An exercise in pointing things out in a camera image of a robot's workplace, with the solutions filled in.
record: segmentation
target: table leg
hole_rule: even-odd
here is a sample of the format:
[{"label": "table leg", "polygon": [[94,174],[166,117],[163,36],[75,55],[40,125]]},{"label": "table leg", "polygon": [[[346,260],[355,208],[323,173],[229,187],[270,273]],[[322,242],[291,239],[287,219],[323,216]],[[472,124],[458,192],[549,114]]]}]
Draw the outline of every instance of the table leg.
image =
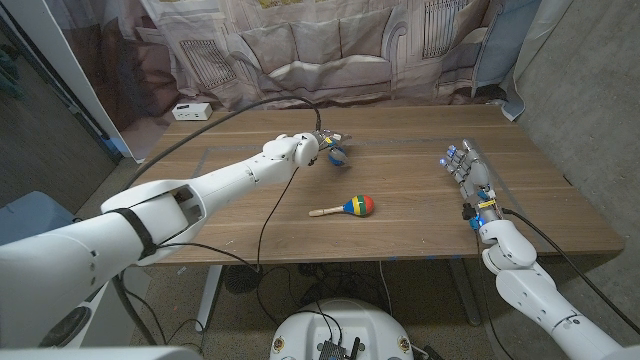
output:
[{"label": "table leg", "polygon": [[451,274],[453,274],[453,280],[456,283],[462,306],[464,306],[464,310],[467,313],[469,325],[479,326],[482,323],[480,311],[471,290],[471,283],[469,282],[464,262],[462,259],[450,259],[449,267],[451,268]]},{"label": "table leg", "polygon": [[200,310],[198,310],[197,319],[200,323],[196,323],[196,331],[203,332],[207,329],[209,316],[211,315],[211,309],[213,308],[213,299],[218,290],[218,283],[220,283],[220,275],[222,274],[221,265],[209,266],[209,273],[207,274],[207,281],[204,284],[204,291],[202,292],[202,300],[200,300]]}]

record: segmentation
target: power strip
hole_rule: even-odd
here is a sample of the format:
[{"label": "power strip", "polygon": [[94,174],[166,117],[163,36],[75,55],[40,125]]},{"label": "power strip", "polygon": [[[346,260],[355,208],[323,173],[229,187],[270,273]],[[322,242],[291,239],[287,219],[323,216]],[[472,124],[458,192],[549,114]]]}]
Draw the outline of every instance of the power strip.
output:
[{"label": "power strip", "polygon": [[176,120],[207,120],[213,112],[208,103],[178,104],[171,110]]}]

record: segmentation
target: colorful maraca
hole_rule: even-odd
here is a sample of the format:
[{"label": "colorful maraca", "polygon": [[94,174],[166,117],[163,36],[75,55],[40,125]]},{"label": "colorful maraca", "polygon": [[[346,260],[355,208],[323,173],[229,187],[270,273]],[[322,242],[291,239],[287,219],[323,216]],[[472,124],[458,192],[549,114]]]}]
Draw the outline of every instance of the colorful maraca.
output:
[{"label": "colorful maraca", "polygon": [[339,212],[346,212],[358,216],[365,216],[371,214],[373,211],[373,199],[367,195],[354,196],[342,206],[336,206],[330,209],[320,209],[309,211],[309,216],[322,216],[326,214],[333,214]]}]

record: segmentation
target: white fabric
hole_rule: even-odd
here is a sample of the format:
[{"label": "white fabric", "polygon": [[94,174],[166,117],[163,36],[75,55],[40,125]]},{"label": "white fabric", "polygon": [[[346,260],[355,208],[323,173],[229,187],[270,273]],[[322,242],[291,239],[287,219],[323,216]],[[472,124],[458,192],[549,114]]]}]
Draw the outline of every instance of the white fabric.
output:
[{"label": "white fabric", "polygon": [[321,23],[293,22],[298,58],[310,64],[324,64],[342,57],[340,31],[336,20]]},{"label": "white fabric", "polygon": [[294,61],[273,71],[269,77],[285,90],[372,85],[391,81],[391,63],[369,55],[353,55],[321,65]]},{"label": "white fabric", "polygon": [[296,42],[288,23],[254,29],[240,35],[253,50],[264,73],[298,60]]},{"label": "white fabric", "polygon": [[382,33],[391,15],[391,8],[340,19],[342,56],[382,53]]}]

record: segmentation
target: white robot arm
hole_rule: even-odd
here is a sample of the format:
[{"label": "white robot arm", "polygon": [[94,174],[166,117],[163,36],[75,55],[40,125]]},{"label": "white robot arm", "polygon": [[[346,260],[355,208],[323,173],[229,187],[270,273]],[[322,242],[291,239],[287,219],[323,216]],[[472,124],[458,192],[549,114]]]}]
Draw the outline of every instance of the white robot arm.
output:
[{"label": "white robot arm", "polygon": [[160,180],[107,200],[103,215],[0,247],[0,348],[36,347],[79,303],[131,264],[188,243],[207,219],[259,186],[287,181],[350,138],[314,131],[269,141],[247,160],[190,180]]},{"label": "white robot arm", "polygon": [[540,325],[571,359],[603,359],[622,347],[571,305],[536,262],[531,243],[502,218],[487,166],[465,140],[463,149],[449,147],[441,165],[460,184],[465,219],[490,248],[485,266],[496,275],[500,296]]}]

